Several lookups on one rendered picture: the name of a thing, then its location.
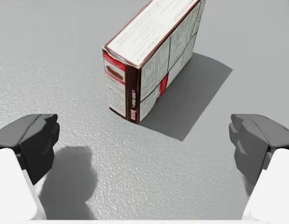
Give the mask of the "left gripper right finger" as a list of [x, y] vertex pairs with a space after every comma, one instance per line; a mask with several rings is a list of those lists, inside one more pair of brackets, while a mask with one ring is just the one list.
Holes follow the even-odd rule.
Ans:
[[259, 114], [232, 114], [234, 160], [250, 196], [243, 220], [289, 220], [289, 129]]

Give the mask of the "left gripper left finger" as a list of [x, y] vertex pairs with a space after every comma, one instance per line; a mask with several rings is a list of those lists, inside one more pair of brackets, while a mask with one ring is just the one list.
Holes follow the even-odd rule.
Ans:
[[0, 220], [45, 220], [38, 188], [51, 170], [57, 114], [29, 114], [0, 129]]

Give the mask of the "red and white carton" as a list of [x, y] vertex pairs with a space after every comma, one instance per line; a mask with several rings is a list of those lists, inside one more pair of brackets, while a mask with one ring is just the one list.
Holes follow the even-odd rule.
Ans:
[[141, 122], [191, 59], [206, 0], [150, 0], [102, 48], [109, 108]]

